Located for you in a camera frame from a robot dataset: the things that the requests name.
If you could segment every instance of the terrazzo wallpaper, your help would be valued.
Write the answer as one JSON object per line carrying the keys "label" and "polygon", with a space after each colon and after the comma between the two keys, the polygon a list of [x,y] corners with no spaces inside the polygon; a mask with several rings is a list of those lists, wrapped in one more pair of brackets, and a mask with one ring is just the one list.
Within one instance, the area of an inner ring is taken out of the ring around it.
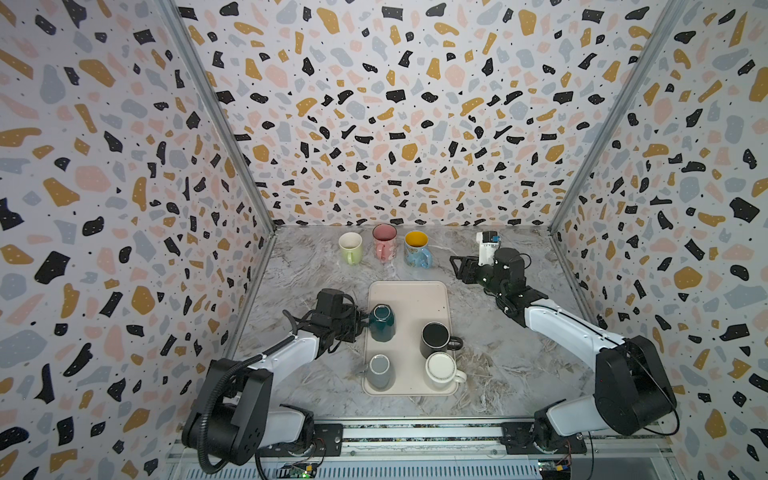
{"label": "terrazzo wallpaper", "polygon": [[542,225],[664,0],[179,0],[281,224]]}
{"label": "terrazzo wallpaper", "polygon": [[0,14],[0,477],[160,478],[261,226],[153,4]]}
{"label": "terrazzo wallpaper", "polygon": [[768,2],[689,3],[557,238],[600,322],[656,343],[688,478],[756,480],[768,478]]}

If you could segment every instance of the beige tray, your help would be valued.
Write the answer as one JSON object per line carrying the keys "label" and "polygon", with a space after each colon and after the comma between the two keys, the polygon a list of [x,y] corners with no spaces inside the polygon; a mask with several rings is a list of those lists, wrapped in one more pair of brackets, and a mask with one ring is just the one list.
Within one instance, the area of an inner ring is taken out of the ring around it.
{"label": "beige tray", "polygon": [[445,390],[435,390],[424,380],[426,360],[419,351],[422,329],[427,323],[440,322],[451,332],[448,289],[443,282],[373,282],[368,292],[368,311],[385,303],[395,314],[395,336],[388,342],[376,342],[366,329],[366,365],[374,355],[389,357],[395,367],[395,382],[384,392],[374,390],[363,377],[362,389],[371,396],[449,396],[457,383]]}

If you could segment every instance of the pink mug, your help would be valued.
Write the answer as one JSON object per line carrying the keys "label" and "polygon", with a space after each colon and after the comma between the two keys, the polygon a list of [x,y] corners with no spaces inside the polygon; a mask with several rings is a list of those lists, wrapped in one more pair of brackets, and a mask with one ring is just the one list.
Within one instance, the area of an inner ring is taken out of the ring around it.
{"label": "pink mug", "polygon": [[395,238],[397,230],[388,223],[376,225],[373,229],[373,246],[376,248],[376,258],[382,262],[389,262],[395,258],[397,251]]}

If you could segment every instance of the gray mug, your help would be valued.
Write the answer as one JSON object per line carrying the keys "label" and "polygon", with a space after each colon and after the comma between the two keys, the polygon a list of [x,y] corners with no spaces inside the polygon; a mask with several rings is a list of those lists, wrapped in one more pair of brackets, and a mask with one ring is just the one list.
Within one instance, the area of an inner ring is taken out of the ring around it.
{"label": "gray mug", "polygon": [[366,368],[366,378],[371,387],[383,392],[395,381],[395,367],[386,355],[374,355]]}

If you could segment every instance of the white mug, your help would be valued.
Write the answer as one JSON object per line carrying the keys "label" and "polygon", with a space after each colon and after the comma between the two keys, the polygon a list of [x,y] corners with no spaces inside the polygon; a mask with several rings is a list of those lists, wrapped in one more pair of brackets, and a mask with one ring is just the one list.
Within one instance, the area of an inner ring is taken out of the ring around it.
{"label": "white mug", "polygon": [[464,383],[467,374],[456,368],[456,361],[445,352],[435,352],[426,361],[425,381],[435,390],[445,390],[453,382]]}

